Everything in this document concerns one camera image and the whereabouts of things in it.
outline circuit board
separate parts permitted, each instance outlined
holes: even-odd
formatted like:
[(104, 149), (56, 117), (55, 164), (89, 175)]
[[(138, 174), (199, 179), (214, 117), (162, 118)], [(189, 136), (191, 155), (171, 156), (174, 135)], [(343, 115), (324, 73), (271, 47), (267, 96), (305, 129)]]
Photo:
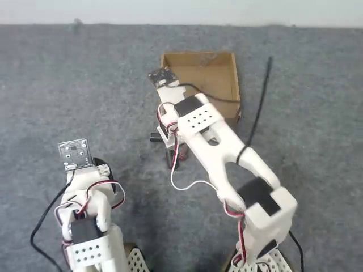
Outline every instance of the circuit board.
[(92, 166), (92, 157), (87, 139), (78, 139), (58, 144), (65, 171)]

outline metal base plate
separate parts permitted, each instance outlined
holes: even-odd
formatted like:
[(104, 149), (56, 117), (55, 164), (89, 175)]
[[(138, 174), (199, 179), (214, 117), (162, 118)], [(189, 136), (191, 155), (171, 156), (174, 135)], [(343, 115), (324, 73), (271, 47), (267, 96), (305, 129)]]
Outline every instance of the metal base plate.
[(131, 272), (149, 272), (141, 251), (138, 248), (133, 248), (127, 259)]
[(262, 272), (293, 272), (292, 267), (288, 265), (278, 249), (274, 249), (270, 254), (266, 254), (254, 265), (246, 264), (241, 268), (231, 266), (228, 272), (258, 272), (257, 266)]

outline white cable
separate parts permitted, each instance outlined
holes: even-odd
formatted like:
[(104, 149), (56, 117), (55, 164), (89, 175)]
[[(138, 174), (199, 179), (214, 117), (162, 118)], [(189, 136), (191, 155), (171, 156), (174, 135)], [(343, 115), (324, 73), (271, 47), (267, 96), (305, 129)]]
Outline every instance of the white cable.
[(62, 222), (60, 221), (60, 217), (59, 217), (59, 214), (58, 214), (58, 210), (59, 209), (64, 209), (64, 206), (68, 206), (70, 204), (71, 205), (76, 204), (76, 205), (78, 205), (80, 207), (79, 209), (82, 208), (82, 205), (80, 203), (78, 203), (77, 201), (67, 201), (67, 202), (64, 202), (64, 203), (60, 204), (59, 206), (57, 206), (54, 209), (54, 216), (56, 217), (57, 222), (58, 222), (59, 226), (61, 226), (61, 227), (62, 227)]
[(178, 135), (175, 133), (175, 135), (174, 135), (175, 137), (176, 137), (176, 142), (175, 142), (175, 150), (174, 150), (174, 161), (173, 161), (173, 164), (172, 164), (172, 168), (171, 168), (171, 173), (170, 173), (170, 181), (171, 181), (171, 185), (176, 189), (176, 190), (178, 190), (178, 191), (186, 191), (186, 190), (188, 190), (188, 189), (190, 189), (191, 187), (193, 187), (194, 185), (196, 185), (196, 184), (198, 184), (198, 183), (204, 183), (204, 184), (207, 184), (207, 185), (209, 185), (210, 187), (212, 187), (216, 192), (217, 192), (217, 188), (213, 185), (213, 184), (211, 184), (211, 183), (209, 183), (209, 182), (207, 182), (207, 181), (205, 181), (205, 180), (197, 180), (197, 181), (194, 181), (193, 183), (191, 183), (191, 184), (189, 184), (187, 187), (184, 187), (184, 188), (179, 188), (179, 187), (177, 187), (175, 184), (174, 184), (174, 182), (173, 182), (173, 180), (172, 180), (172, 176), (173, 176), (173, 174), (174, 174), (174, 170), (175, 170), (175, 165), (176, 165), (176, 161), (177, 161), (177, 159), (178, 159), (178, 151), (179, 151), (179, 141), (178, 141)]

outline perforated plate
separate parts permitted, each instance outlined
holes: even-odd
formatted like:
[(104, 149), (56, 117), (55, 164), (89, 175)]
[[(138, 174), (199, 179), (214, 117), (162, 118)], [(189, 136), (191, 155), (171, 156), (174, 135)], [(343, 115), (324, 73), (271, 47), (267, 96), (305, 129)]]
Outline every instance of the perforated plate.
[(141, 251), (138, 248), (132, 249), (127, 259), (131, 272), (149, 272)]
[(182, 137), (194, 135), (211, 124), (223, 120), (223, 116), (211, 104), (205, 104), (178, 119), (179, 134)]
[(70, 267), (75, 270), (81, 267), (98, 264), (112, 258), (109, 236), (79, 243), (67, 247)]
[(257, 265), (262, 272), (293, 272), (278, 249), (259, 259), (259, 264), (246, 264), (242, 268), (231, 266), (228, 272), (257, 272)]

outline black cable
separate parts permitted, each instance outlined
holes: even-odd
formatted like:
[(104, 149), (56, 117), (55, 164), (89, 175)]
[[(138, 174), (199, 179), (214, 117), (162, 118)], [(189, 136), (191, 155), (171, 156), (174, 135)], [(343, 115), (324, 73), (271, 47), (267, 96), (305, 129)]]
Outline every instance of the black cable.
[(267, 90), (267, 84), (268, 84), (268, 80), (270, 78), (270, 72), (271, 72), (271, 68), (272, 68), (272, 61), (273, 58), (270, 56), (268, 57), (268, 61), (267, 61), (267, 65), (266, 65), (266, 73), (265, 73), (265, 78), (263, 80), (263, 86), (262, 86), (262, 93), (261, 93), (261, 98), (260, 98), (260, 104), (259, 107), (257, 109), (257, 114), (256, 114), (256, 118), (255, 118), (255, 122), (254, 125), (251, 129), (251, 133), (250, 133), (250, 137), (248, 138), (248, 141), (246, 143), (246, 145), (241, 149), (241, 151), (239, 152), (237, 158), (236, 158), (236, 163), (239, 163), (239, 159), (242, 156), (242, 154), (244, 153), (244, 151), (247, 149), (247, 147), (249, 147), (252, 143), (252, 139), (255, 135), (255, 131), (256, 131), (256, 127), (257, 124), (259, 122), (259, 118), (260, 118), (260, 114), (261, 114), (261, 110), (262, 110), (262, 105), (263, 105), (263, 101), (265, 99), (265, 94), (266, 94), (266, 90)]
[(301, 272), (304, 272), (304, 252), (302, 251), (302, 247), (300, 246), (298, 240), (295, 238), (293, 233), (289, 231), (290, 237), (294, 240), (295, 244), (297, 245), (299, 252), (300, 252), (300, 263), (301, 263)]
[(47, 213), (49, 212), (49, 210), (52, 208), (52, 206), (54, 205), (54, 203), (56, 203), (56, 201), (58, 200), (58, 198), (65, 192), (65, 190), (68, 188), (68, 186), (72, 183), (73, 178), (74, 178), (74, 172), (75, 170), (73, 170), (73, 174), (72, 177), (70, 178), (70, 181), (58, 192), (58, 194), (56, 195), (56, 197), (51, 201), (51, 203), (48, 205), (48, 207), (45, 209), (45, 211), (43, 212), (43, 214), (41, 215), (37, 225), (35, 226), (35, 228), (32, 231), (32, 234), (30, 235), (30, 244), (32, 245), (32, 247), (41, 255), (43, 255), (46, 259), (48, 259), (49, 262), (51, 262), (58, 270), (58, 272), (62, 272), (63, 270), (61, 269), (61, 267), (59, 266), (59, 264), (57, 264), (57, 262), (48, 254), (46, 254), (42, 249), (40, 249), (35, 243), (34, 243), (34, 237), (36, 235), (36, 233), (38, 232), (38, 230), (40, 229)]
[(197, 86), (195, 86), (194, 84), (192, 83), (181, 83), (179, 85), (177, 85), (176, 87), (185, 87), (185, 86), (189, 86), (189, 87), (192, 87), (194, 88), (197, 92), (201, 92), (202, 94), (204, 94), (206, 97), (210, 97), (214, 100), (218, 100), (218, 101), (221, 101), (221, 102), (228, 102), (228, 103), (239, 103), (239, 100), (234, 100), (234, 99), (223, 99), (223, 98), (219, 98), (219, 97), (216, 97), (214, 95), (211, 95), (209, 93), (206, 93), (205, 91), (202, 91), (201, 89), (199, 89)]

